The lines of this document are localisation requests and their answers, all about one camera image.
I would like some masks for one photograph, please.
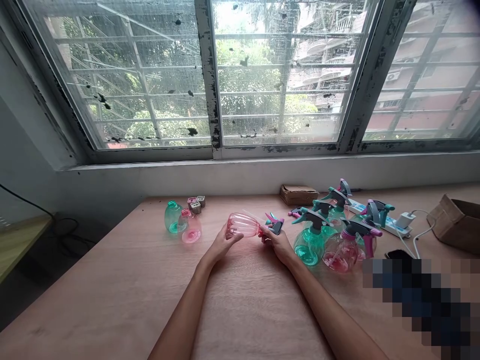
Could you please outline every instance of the white wall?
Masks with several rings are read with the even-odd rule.
[[[74,164],[52,130],[26,76],[0,45],[0,183],[82,227],[111,229],[148,196],[276,194],[281,184],[319,191],[339,178],[352,188],[380,189],[480,181],[480,152],[353,155],[127,165]],[[42,89],[48,101],[48,94]],[[0,189],[0,217],[40,215]]]

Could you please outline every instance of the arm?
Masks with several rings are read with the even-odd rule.
[[[290,270],[320,325],[328,344],[338,360],[388,359],[372,338],[358,325],[340,304],[324,289],[295,254],[282,231],[273,234],[261,227],[262,242],[273,246],[275,254]]]
[[[196,266],[190,283],[161,332],[148,360],[190,359],[210,272],[232,245],[244,237],[243,234],[236,234],[226,239],[226,228],[227,224],[222,227],[215,241]]]

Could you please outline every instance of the phone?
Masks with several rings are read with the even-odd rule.
[[[405,259],[413,259],[408,252],[402,249],[397,249],[393,251],[389,251],[385,254],[387,259],[394,259],[394,260],[405,260]]]

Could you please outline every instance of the pixelated area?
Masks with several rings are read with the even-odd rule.
[[[393,304],[392,316],[411,318],[411,331],[420,332],[434,354],[480,359],[480,304],[461,296],[480,272],[480,260],[370,259],[362,268],[363,287],[381,289],[381,300]]]

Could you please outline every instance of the wooden table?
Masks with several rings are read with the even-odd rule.
[[[478,203],[479,190],[479,185],[463,184],[365,191],[354,198],[394,204],[396,216],[431,210],[446,192]],[[287,218],[291,208],[276,195],[209,196],[200,215],[202,237],[186,246],[166,232],[167,200],[185,204],[187,196],[143,201],[0,334],[0,359],[146,359],[228,215],[246,209],[258,216],[272,211]],[[414,234],[428,227],[421,216],[413,225]],[[291,243],[301,228],[285,223]],[[387,233],[378,241],[375,257],[401,247]],[[431,234],[418,247],[424,258],[443,263],[472,257]],[[420,333],[411,332],[410,319],[393,317],[392,305],[363,287],[359,267],[341,275],[321,264],[313,272],[390,359],[436,359],[432,349],[422,345]],[[469,280],[472,286],[479,283]],[[330,359],[332,354],[293,277],[271,249],[258,238],[247,238],[212,272],[193,358]]]
[[[0,231],[0,283],[52,223],[49,216],[20,221]]]

